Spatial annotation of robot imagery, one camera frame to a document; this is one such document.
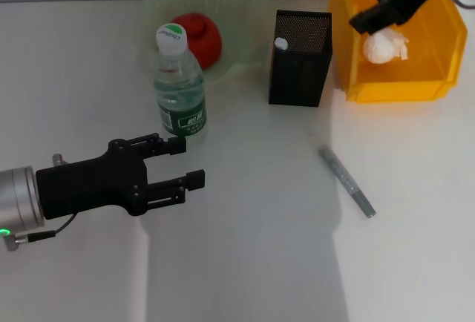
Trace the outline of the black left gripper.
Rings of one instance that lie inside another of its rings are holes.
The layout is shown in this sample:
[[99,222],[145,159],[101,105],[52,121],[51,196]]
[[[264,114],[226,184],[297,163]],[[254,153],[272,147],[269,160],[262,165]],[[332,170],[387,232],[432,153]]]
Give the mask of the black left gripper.
[[103,206],[119,206],[136,217],[147,209],[183,204],[187,191],[205,187],[205,171],[148,184],[143,157],[185,152],[185,138],[163,139],[153,133],[115,139],[103,155],[94,159],[39,170],[36,181],[43,215],[52,220]]

